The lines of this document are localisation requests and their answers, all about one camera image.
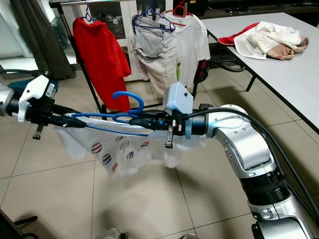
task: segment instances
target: pile of clothes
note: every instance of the pile of clothes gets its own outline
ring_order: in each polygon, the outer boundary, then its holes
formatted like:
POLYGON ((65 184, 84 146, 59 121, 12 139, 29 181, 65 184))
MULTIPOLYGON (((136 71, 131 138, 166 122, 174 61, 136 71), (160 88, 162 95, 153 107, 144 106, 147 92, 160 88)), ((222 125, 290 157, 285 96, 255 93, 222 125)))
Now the pile of clothes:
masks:
POLYGON ((218 42, 235 46, 243 56, 262 60, 266 56, 290 60, 309 45, 309 39, 300 36, 298 30, 264 21, 254 23, 232 36, 219 38, 218 42))

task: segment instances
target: clothes rack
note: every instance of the clothes rack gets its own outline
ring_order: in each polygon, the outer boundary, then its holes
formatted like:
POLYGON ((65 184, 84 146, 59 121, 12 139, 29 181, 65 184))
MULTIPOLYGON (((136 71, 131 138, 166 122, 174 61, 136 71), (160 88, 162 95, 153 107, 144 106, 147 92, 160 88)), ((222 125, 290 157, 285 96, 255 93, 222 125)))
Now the clothes rack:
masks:
MULTIPOLYGON (((101 105, 99 103, 99 100, 96 96, 96 93, 94 91, 94 87, 91 83, 91 80, 90 80, 90 77, 89 77, 89 74, 85 68, 85 65, 84 65, 84 62, 83 60, 81 59, 80 57, 80 54, 79 54, 79 51, 76 47, 76 44, 75 44, 75 40, 74 40, 74 36, 72 35, 72 32, 70 30, 70 27, 66 21, 66 17, 64 15, 64 11, 63 11, 63 7, 66 7, 66 6, 77 6, 77 5, 85 5, 87 3, 98 3, 98 2, 120 2, 120 1, 128 1, 128 0, 79 0, 79 1, 67 1, 67 2, 50 2, 49 5, 51 8, 56 8, 60 14, 60 17, 62 19, 62 22, 65 26, 65 29, 67 31, 67 34, 68 34, 68 39, 71 43, 71 46, 75 52, 75 55, 77 57, 77 60, 78 60, 78 63, 80 64, 81 66, 81 69, 83 71, 83 74, 84 74, 84 77, 87 81, 87 84, 90 88, 90 91, 92 93, 92 96, 93 96, 93 99, 97 105, 97 108, 99 110, 100 113, 102 114, 105 114, 107 113, 107 106, 106 105, 101 105)), ((194 88, 193 88, 193 92, 192 92, 192 95, 194 96, 195 98, 195 94, 196 94, 196 89, 197 89, 197 84, 199 83, 198 80, 196 80, 196 76, 195 76, 195 79, 194 79, 194 88)), ((161 104, 153 104, 153 105, 148 105, 148 106, 145 106, 145 108, 150 108, 150 107, 156 107, 156 106, 160 106, 161 104)))

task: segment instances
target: white t-shirt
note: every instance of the white t-shirt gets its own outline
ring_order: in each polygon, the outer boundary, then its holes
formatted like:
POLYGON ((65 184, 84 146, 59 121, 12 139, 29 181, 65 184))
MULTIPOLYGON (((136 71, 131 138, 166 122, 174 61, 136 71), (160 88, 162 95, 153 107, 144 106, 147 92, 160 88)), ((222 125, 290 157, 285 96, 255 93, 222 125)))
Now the white t-shirt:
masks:
MULTIPOLYGON (((178 17, 174 16, 172 12, 163 12, 162 16, 171 22, 186 25, 175 24, 175 33, 177 39, 177 61, 180 62, 179 81, 190 89, 193 87, 198 62, 210 59, 206 27, 195 15, 178 17)), ((160 19, 160 21, 167 23, 165 19, 160 19)))

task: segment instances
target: white cabinet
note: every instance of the white cabinet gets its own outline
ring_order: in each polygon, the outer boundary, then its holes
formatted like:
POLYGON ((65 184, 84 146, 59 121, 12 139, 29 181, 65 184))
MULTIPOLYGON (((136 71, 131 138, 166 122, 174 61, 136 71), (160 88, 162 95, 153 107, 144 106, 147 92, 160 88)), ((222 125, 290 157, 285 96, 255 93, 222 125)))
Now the white cabinet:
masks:
MULTIPOLYGON (((139 11, 146 11, 149 0, 129 0, 121 2, 99 2, 91 3, 91 16, 96 20, 106 22, 107 27, 113 32, 118 43, 124 50, 131 67, 132 74, 125 78, 125 81, 139 79, 137 63, 134 57, 133 46, 129 39, 131 19, 139 11)), ((152 0, 152 8, 160 8, 161 11, 173 7, 173 0, 152 0)))

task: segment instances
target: red shirt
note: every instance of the red shirt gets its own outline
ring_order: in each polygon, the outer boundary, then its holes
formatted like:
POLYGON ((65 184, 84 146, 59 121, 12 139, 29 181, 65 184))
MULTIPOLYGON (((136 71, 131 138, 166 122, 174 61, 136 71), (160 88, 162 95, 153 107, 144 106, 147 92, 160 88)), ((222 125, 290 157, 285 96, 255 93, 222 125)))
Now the red shirt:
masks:
POLYGON ((73 23, 75 44, 95 90, 107 108, 127 112, 127 96, 112 98, 116 91, 126 91, 124 78, 131 74, 126 57, 106 23, 87 24, 82 18, 73 23))

